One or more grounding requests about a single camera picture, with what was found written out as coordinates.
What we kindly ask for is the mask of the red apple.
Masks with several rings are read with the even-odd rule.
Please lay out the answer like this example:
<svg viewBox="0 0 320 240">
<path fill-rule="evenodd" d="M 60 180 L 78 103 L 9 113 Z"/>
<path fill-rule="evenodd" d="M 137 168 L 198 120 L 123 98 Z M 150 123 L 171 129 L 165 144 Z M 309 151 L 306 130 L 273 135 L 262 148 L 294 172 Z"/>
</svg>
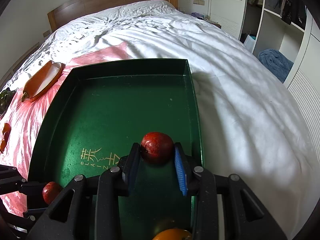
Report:
<svg viewBox="0 0 320 240">
<path fill-rule="evenodd" d="M 5 141 L 5 142 L 8 142 L 9 135 L 10 135 L 10 131 L 6 131 L 6 132 L 4 133 L 4 141 Z"/>
<path fill-rule="evenodd" d="M 150 165 L 162 166 L 172 158 L 174 142 L 165 133 L 149 132 L 144 135 L 140 145 L 142 158 Z"/>
<path fill-rule="evenodd" d="M 54 181 L 46 184 L 42 190 L 44 202 L 49 205 L 59 195 L 62 189 L 63 187 Z"/>
</svg>

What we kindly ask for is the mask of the red apple back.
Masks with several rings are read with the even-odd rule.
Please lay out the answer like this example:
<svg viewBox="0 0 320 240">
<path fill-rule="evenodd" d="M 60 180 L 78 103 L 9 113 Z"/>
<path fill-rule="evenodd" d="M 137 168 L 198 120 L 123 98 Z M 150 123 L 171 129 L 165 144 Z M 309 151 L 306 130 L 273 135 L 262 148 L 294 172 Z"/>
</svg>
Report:
<svg viewBox="0 0 320 240">
<path fill-rule="evenodd" d="M 10 135 L 10 131 L 6 131 L 6 132 L 4 133 L 4 141 L 5 141 L 5 142 L 8 142 L 9 135 Z"/>
</svg>

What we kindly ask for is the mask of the smooth orange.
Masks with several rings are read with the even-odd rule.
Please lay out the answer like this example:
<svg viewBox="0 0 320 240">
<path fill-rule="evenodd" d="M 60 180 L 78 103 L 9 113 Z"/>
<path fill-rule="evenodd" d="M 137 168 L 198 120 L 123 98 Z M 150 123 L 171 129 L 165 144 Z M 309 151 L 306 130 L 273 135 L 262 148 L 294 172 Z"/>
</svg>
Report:
<svg viewBox="0 0 320 240">
<path fill-rule="evenodd" d="M 187 240 L 192 239 L 192 235 L 189 231 L 173 228 L 167 229 L 158 233 L 153 240 Z"/>
</svg>

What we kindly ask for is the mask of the middle small orange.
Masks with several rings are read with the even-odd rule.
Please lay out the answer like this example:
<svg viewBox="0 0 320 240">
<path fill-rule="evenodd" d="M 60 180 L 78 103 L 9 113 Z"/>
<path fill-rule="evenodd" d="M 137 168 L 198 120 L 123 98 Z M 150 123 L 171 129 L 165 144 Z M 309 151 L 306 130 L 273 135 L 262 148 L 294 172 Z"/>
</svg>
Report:
<svg viewBox="0 0 320 240">
<path fill-rule="evenodd" d="M 0 143 L 0 152 L 1 153 L 4 152 L 6 146 L 7 146 L 7 142 L 5 140 L 2 140 Z"/>
</svg>

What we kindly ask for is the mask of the back left mandarin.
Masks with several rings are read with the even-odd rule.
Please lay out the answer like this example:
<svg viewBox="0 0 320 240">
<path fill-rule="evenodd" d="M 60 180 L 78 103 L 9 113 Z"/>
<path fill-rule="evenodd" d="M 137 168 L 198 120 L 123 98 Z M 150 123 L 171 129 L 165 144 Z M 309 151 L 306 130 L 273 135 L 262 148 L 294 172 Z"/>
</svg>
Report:
<svg viewBox="0 0 320 240">
<path fill-rule="evenodd" d="M 9 123 L 5 123 L 4 127 L 3 127 L 3 130 L 2 130 L 2 134 L 6 135 L 6 134 L 10 134 L 10 132 L 11 132 L 10 124 Z"/>
</svg>

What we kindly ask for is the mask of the pink plastic sheet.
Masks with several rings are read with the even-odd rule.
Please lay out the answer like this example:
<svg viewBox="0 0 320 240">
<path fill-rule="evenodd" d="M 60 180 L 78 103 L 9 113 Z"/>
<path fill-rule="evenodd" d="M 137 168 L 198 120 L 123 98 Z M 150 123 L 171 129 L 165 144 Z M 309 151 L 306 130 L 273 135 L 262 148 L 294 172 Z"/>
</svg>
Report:
<svg viewBox="0 0 320 240">
<path fill-rule="evenodd" d="M 121 42 L 115 46 L 99 49 L 79 57 L 71 59 L 63 68 L 58 81 L 39 99 L 21 101 L 22 89 L 20 88 L 5 116 L 1 119 L 1 129 L 9 124 L 11 131 L 4 151 L 1 152 L 1 164 L 13 166 L 23 178 L 28 178 L 31 156 L 39 133 L 41 124 L 57 91 L 61 87 L 67 75 L 75 67 L 94 63 L 129 59 L 127 42 Z"/>
</svg>

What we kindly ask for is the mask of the dark green leafy vegetable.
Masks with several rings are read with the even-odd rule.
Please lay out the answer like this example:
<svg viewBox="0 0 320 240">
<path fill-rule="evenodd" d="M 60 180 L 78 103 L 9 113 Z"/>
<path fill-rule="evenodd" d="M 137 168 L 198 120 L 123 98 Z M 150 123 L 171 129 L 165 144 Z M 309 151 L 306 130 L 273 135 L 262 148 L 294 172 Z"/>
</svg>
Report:
<svg viewBox="0 0 320 240">
<path fill-rule="evenodd" d="M 0 93 L 0 115 L 4 114 L 8 109 L 9 105 L 13 97 L 16 94 L 16 90 L 10 90 L 6 88 L 5 90 L 1 91 Z"/>
</svg>

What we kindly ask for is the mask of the white bed duvet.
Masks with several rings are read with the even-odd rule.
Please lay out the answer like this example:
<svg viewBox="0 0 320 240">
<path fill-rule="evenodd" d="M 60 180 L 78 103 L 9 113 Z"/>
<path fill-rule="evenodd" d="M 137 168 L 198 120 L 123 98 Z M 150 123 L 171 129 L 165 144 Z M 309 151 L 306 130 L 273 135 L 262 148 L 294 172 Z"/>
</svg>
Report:
<svg viewBox="0 0 320 240">
<path fill-rule="evenodd" d="M 241 42 L 154 0 L 82 16 L 59 28 L 6 83 L 16 92 L 47 61 L 127 42 L 129 59 L 187 59 L 200 111 L 204 163 L 237 173 L 293 239 L 319 200 L 319 160 L 288 89 Z"/>
</svg>

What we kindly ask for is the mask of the orange carrot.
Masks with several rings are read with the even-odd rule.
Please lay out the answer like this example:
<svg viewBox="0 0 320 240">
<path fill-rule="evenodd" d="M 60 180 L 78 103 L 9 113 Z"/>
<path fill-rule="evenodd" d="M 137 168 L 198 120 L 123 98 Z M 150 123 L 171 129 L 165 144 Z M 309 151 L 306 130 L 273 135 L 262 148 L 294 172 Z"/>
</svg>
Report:
<svg viewBox="0 0 320 240">
<path fill-rule="evenodd" d="M 52 80 L 52 77 L 50 76 L 52 65 L 52 60 L 49 60 L 26 82 L 22 92 L 22 102 L 25 102 L 25 100 L 30 100 L 31 102 L 33 102 L 43 94 L 42 91 Z"/>
</svg>

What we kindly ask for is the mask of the green rectangular tray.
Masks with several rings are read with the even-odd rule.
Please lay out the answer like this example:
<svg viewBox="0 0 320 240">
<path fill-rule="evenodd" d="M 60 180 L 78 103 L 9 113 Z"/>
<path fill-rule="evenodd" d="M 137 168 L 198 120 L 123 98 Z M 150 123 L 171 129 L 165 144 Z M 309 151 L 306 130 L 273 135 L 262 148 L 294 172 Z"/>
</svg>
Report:
<svg viewBox="0 0 320 240">
<path fill-rule="evenodd" d="M 167 134 L 201 164 L 191 71 L 184 59 L 132 59 L 76 67 L 57 91 L 37 135 L 28 178 L 66 186 L 119 164 L 149 132 Z M 152 239 L 172 225 L 191 230 L 193 199 L 175 163 L 139 164 L 135 188 L 119 198 L 123 239 Z"/>
</svg>

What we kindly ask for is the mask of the orange rimmed white plate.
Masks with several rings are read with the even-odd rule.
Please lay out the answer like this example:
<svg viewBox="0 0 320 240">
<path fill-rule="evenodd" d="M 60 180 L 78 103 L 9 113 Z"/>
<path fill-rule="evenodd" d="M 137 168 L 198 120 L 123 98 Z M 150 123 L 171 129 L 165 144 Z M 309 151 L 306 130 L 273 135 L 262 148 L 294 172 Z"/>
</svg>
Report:
<svg viewBox="0 0 320 240">
<path fill-rule="evenodd" d="M 48 61 L 25 84 L 21 101 L 33 102 L 43 96 L 60 78 L 65 64 Z"/>
</svg>

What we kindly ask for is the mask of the blue folded towel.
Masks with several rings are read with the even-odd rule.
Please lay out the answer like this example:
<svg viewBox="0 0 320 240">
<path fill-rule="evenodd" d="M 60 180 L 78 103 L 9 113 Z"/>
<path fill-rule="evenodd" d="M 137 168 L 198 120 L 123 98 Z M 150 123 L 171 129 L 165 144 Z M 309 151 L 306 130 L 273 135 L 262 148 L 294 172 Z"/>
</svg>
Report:
<svg viewBox="0 0 320 240">
<path fill-rule="evenodd" d="M 259 61 L 281 82 L 284 83 L 293 62 L 287 59 L 280 51 L 265 49 L 258 55 Z"/>
</svg>

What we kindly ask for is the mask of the white wardrobe shelving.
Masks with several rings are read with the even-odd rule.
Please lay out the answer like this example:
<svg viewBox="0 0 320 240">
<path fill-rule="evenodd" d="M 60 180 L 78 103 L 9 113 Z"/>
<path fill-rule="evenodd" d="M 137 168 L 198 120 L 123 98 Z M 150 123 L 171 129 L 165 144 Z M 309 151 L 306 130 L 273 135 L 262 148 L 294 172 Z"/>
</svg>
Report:
<svg viewBox="0 0 320 240">
<path fill-rule="evenodd" d="M 285 23 L 280 8 L 271 7 L 269 1 L 262 0 L 261 7 L 254 11 L 248 0 L 209 0 L 208 15 L 237 39 L 245 24 L 253 24 L 255 41 L 249 51 L 254 56 L 275 49 L 293 62 L 284 86 L 295 98 L 313 143 L 319 145 L 319 27 L 309 11 L 304 27 Z"/>
</svg>

